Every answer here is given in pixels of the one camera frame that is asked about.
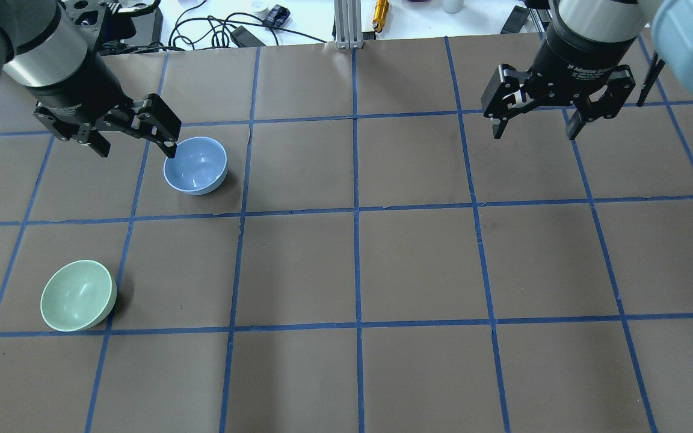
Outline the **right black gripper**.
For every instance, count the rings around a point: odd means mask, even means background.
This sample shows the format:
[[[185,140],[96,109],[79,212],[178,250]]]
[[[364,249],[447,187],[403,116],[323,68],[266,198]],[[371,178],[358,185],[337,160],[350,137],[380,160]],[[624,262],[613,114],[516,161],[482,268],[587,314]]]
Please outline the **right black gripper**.
[[[551,24],[530,68],[519,71],[498,65],[482,95],[483,116],[493,138],[500,139],[508,122],[539,106],[575,106],[566,136],[575,140],[586,124],[618,115],[635,88],[622,58],[635,38],[595,41],[566,24]]]

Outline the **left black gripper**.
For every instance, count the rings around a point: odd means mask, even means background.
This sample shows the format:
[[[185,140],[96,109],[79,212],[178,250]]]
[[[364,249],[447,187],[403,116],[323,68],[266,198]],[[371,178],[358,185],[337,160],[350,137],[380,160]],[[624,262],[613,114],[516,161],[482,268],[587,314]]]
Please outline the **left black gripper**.
[[[63,81],[27,90],[38,101],[35,116],[58,139],[77,140],[107,158],[111,145],[101,132],[119,131],[155,143],[168,159],[176,156],[182,127],[178,115],[156,93],[133,102],[97,54],[86,55]]]

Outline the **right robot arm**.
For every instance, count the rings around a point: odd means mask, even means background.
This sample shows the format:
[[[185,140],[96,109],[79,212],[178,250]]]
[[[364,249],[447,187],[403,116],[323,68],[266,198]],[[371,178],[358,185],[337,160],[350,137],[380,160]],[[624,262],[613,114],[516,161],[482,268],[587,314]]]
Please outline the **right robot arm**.
[[[512,118],[539,107],[575,107],[565,127],[570,140],[586,124],[616,117],[636,85],[622,60],[646,28],[655,52],[638,103],[665,66],[693,94],[693,1],[530,1],[528,7],[547,9],[551,20],[530,68],[501,64],[485,88],[483,115],[495,139]]]

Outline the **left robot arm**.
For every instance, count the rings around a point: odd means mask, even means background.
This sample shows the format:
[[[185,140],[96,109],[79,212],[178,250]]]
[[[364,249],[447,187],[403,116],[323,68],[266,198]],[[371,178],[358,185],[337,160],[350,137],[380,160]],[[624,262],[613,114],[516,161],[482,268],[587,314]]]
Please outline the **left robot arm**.
[[[132,18],[159,3],[128,8],[117,1],[0,1],[0,77],[36,99],[34,117],[55,138],[99,156],[116,131],[156,143],[176,156],[181,120],[156,93],[134,100],[104,62],[105,42],[135,34]]]

